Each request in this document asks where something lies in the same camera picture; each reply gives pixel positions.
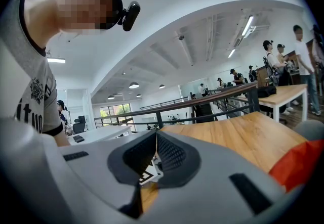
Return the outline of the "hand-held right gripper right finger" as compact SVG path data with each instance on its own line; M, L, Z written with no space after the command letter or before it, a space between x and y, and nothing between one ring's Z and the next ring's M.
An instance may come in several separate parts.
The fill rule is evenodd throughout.
M223 146L159 131L157 152L164 174L145 223L280 223L295 200Z

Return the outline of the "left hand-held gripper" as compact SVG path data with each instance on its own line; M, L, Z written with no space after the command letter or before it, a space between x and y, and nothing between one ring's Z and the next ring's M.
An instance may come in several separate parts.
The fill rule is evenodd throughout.
M149 165L139 178L139 184L144 186L146 183L157 183L160 177L163 177L163 168L160 157L155 154L150 161Z

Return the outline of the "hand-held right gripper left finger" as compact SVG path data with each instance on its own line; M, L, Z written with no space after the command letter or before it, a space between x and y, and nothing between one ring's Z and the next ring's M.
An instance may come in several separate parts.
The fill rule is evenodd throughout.
M59 222L156 223L156 202L143 212L139 184L155 151L155 131L61 148Z

